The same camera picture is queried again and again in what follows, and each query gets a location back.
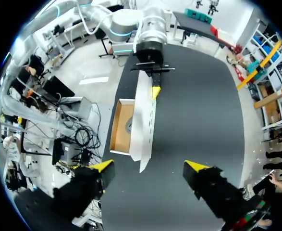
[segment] yellow bar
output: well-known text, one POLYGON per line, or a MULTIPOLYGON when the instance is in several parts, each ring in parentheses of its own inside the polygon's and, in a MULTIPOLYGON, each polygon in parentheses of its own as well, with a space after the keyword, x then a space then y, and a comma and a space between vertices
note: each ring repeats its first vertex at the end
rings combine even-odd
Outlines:
MULTIPOLYGON (((273 49, 271 50, 270 54, 268 54, 268 56, 261 62, 260 67, 263 68, 267 62, 269 62, 270 58, 272 58, 272 56, 275 54, 275 52, 280 48, 280 46, 282 45, 282 40, 279 40, 275 46, 273 47, 273 49)), ((248 83, 248 81, 250 81, 256 74, 258 73, 257 70, 254 70, 251 74, 249 74, 246 79, 244 79, 244 81, 242 81, 238 86, 237 86, 237 90, 240 90, 240 88, 242 88, 246 83, 248 83)))
POLYGON ((248 81, 250 81, 257 73, 258 73, 258 71, 255 69, 251 74, 249 74, 249 75, 237 86, 237 90, 240 90, 240 88, 243 87, 245 84, 247 84, 248 81))
POLYGON ((261 68, 263 68, 267 64, 267 62, 269 62, 270 58, 273 57, 273 55, 275 54, 275 52, 277 52, 277 50, 280 48, 281 45, 282 45, 282 40, 278 40, 278 42, 275 44, 275 46, 271 50, 270 54, 261 62, 260 64, 261 68))

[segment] red object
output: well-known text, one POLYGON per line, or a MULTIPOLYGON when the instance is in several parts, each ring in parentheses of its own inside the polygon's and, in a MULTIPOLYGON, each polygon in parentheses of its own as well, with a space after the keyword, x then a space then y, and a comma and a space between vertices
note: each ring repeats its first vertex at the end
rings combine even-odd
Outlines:
POLYGON ((235 71, 236 71, 236 73, 237 73, 237 75, 238 75, 238 79, 239 79, 241 82, 243 82, 243 80, 244 80, 245 78, 243 78, 241 71, 239 71, 239 69, 238 69, 237 67, 235 68, 235 71))
POLYGON ((214 36, 217 36, 217 33, 218 33, 217 28, 215 28, 214 26, 210 26, 210 31, 212 34, 214 34, 214 36))
POLYGON ((236 45, 236 47, 233 50, 233 52, 235 54, 239 54, 239 53, 241 53, 241 51, 242 51, 242 46, 240 46, 240 45, 236 45))

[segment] workbench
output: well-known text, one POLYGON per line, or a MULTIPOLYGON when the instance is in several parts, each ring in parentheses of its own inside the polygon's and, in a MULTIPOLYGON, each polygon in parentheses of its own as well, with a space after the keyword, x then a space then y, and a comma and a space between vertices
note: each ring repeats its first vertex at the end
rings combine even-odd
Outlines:
POLYGON ((173 39, 176 39, 176 30, 178 23, 180 27, 188 32, 195 33, 197 35, 207 37, 219 44, 218 48, 216 49, 214 53, 214 57, 217 57, 220 50, 224 47, 231 47, 230 44, 228 44, 225 41, 222 41, 218 39, 215 34, 210 30, 211 25, 202 21, 199 21, 195 18, 187 17, 184 13, 179 12, 173 12, 175 16, 175 24, 174 24, 174 33, 173 33, 173 39))
MULTIPOLYGON (((181 46, 163 47, 176 67, 162 74, 151 159, 142 173, 130 156, 110 152, 113 107, 103 160, 113 159, 115 178, 101 198, 106 231, 208 231, 223 221, 198 201, 183 178, 185 160, 218 166, 239 186, 244 126, 233 77, 221 60, 181 46)), ((130 55, 115 96, 134 99, 139 61, 130 55)))

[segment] person's hand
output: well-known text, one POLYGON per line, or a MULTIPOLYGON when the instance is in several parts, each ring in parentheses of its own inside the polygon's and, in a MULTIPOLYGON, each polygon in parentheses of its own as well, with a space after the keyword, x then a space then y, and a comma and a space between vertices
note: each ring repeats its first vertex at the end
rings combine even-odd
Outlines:
POLYGON ((276 177, 274 174, 270 174, 270 176, 272 177, 272 179, 269 179, 269 181, 272 183, 272 184, 277 184, 278 183, 278 180, 276 180, 276 177))

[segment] wooden board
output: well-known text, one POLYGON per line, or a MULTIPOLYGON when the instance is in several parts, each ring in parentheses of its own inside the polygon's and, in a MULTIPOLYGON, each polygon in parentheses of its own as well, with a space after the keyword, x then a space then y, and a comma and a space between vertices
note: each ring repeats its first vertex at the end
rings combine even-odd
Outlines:
MULTIPOLYGON (((259 89, 263 98, 268 96, 267 90, 264 85, 260 85, 259 89)), ((280 120, 280 114, 278 113, 278 105, 276 101, 270 102, 265 106, 265 108, 270 124, 276 123, 280 120)))
POLYGON ((254 108, 255 109, 261 108, 273 101, 280 99, 281 97, 282 97, 282 89, 254 103, 254 108))

